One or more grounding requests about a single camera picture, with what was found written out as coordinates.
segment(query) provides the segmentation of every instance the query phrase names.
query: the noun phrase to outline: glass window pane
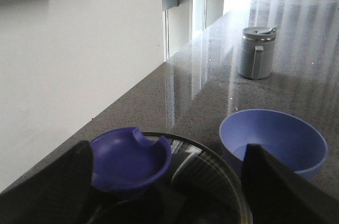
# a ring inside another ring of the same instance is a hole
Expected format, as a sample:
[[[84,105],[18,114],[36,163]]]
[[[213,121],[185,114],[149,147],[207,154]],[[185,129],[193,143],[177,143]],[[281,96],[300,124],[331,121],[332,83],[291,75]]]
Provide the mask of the glass window pane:
[[[193,0],[192,39],[205,29],[206,0]]]

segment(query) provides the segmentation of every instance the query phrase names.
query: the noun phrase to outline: blue bowl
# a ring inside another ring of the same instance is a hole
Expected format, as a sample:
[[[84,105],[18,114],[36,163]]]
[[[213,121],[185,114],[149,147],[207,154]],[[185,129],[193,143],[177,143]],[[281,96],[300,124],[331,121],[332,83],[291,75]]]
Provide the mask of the blue bowl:
[[[143,194],[171,162],[165,137],[149,140],[138,128],[109,131],[91,142],[94,163],[92,185],[122,199]]]
[[[328,146],[311,125],[292,115],[265,109],[243,110],[223,120],[219,129],[224,159],[240,177],[247,144],[260,144],[306,179],[324,163]]]

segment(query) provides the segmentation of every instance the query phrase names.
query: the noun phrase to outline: light blue bowl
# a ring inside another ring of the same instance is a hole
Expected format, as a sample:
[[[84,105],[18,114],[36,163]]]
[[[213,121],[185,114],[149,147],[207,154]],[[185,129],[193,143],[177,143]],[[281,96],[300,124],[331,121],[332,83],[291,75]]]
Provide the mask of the light blue bowl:
[[[234,113],[223,120],[219,135],[224,159],[239,177],[247,144],[260,144],[308,180],[319,171],[328,153],[325,139],[313,126],[273,110]]]

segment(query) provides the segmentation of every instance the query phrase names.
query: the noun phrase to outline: bowl rim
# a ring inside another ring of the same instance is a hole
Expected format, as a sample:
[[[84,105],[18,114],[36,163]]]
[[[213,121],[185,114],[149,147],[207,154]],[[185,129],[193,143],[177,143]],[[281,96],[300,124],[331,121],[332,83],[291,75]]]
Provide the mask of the bowl rim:
[[[237,115],[239,113],[243,113],[243,112],[253,112],[253,111],[265,111],[265,112],[272,112],[272,113],[278,113],[278,114],[283,114],[283,115],[286,115],[286,116],[289,116],[291,118],[294,118],[294,119],[297,119],[299,121],[301,121],[302,123],[306,124],[307,126],[309,126],[311,129],[313,129],[317,134],[318,136],[320,137],[320,139],[322,140],[323,142],[323,145],[325,146],[325,153],[324,153],[324,157],[321,159],[320,162],[318,162],[316,165],[310,167],[310,168],[305,168],[305,169],[302,169],[302,170],[298,170],[298,171],[294,171],[295,173],[297,174],[304,174],[304,173],[308,173],[308,172],[311,172],[311,171],[314,171],[318,168],[321,167],[321,165],[325,162],[325,160],[327,159],[327,156],[328,156],[328,145],[327,145],[327,142],[325,140],[325,138],[323,137],[323,135],[314,127],[312,126],[311,124],[309,124],[308,122],[302,120],[301,118],[298,118],[294,115],[291,115],[291,114],[287,114],[287,113],[284,113],[284,112],[281,112],[281,111],[277,111],[277,110],[270,110],[270,109],[244,109],[244,110],[240,110],[240,111],[237,111],[229,116],[227,116],[226,118],[223,119],[223,121],[221,122],[220,126],[219,126],[219,138],[220,138],[220,141],[222,143],[222,146],[228,151],[230,152],[235,158],[237,158],[241,163],[243,162],[242,159],[238,158],[237,156],[235,156],[231,151],[228,150],[228,148],[225,146],[223,140],[222,140],[222,137],[221,137],[221,126],[223,125],[223,123],[229,119],[230,117],[232,117],[233,115]]]
[[[124,129],[138,129],[138,130],[140,130],[137,127],[124,127],[124,128],[118,128],[118,129],[110,130],[110,131],[107,131],[107,132],[97,136],[96,138],[94,138],[90,142],[90,145],[92,146],[92,143],[100,140],[102,136],[105,136],[105,135],[111,134],[111,133],[116,133],[116,132],[118,132],[120,130],[124,130]],[[172,152],[171,152],[171,145],[165,137],[158,138],[158,140],[155,142],[154,145],[156,145],[156,144],[160,144],[166,152],[166,160],[165,160],[165,163],[162,165],[161,169],[159,169],[156,173],[154,173],[153,175],[151,175],[147,178],[143,178],[143,179],[140,179],[140,180],[134,180],[131,183],[112,185],[112,186],[106,188],[105,190],[106,191],[127,191],[127,190],[133,190],[133,189],[140,189],[142,187],[145,187],[145,186],[155,182],[158,178],[160,178],[160,176],[162,176],[167,171],[168,167],[170,166]],[[93,175],[95,175],[95,177],[97,177],[101,180],[109,181],[104,176],[96,173],[94,171],[94,168],[93,168]]]

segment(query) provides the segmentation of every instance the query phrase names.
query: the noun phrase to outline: speckled gray countertop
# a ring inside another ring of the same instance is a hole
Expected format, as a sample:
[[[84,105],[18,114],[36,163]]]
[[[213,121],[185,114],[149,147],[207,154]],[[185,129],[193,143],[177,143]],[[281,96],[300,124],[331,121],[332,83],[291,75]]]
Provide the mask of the speckled gray countertop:
[[[119,127],[168,132],[221,155],[222,120],[239,110],[295,115],[326,138],[329,156],[313,184],[339,199],[339,0],[252,0],[227,13],[22,178],[80,140]],[[238,75],[242,29],[278,26],[272,74]]]

